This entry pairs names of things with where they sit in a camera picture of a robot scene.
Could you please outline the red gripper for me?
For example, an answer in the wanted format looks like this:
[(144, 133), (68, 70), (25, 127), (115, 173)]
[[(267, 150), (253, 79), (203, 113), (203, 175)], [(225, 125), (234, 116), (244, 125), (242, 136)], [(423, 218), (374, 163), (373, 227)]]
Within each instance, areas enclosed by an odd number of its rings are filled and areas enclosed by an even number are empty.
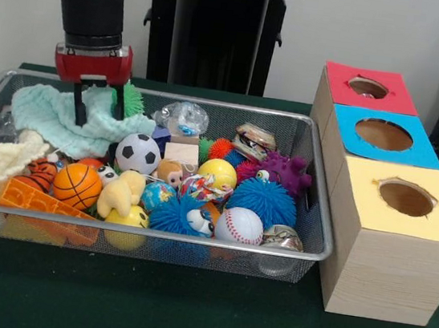
[(55, 65), (62, 81), (72, 82), (75, 124), (82, 127), (87, 122), (81, 83), (88, 80), (104, 80), (115, 89), (116, 102), (113, 116), (124, 119), (124, 84), (131, 78), (133, 51), (130, 46), (113, 50), (86, 50), (58, 43), (55, 49)]

